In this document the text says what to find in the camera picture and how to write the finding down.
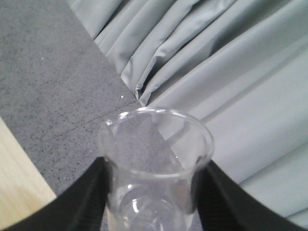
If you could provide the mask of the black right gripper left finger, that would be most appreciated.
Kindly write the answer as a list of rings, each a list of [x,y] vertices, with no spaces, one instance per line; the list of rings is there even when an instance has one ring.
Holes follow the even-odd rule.
[[[98,157],[66,191],[6,231],[99,231],[109,193],[109,171]]]

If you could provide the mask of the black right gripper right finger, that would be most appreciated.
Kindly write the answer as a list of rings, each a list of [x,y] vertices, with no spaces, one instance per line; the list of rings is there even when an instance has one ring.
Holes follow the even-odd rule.
[[[301,231],[243,190],[210,161],[194,175],[195,208],[205,231]]]

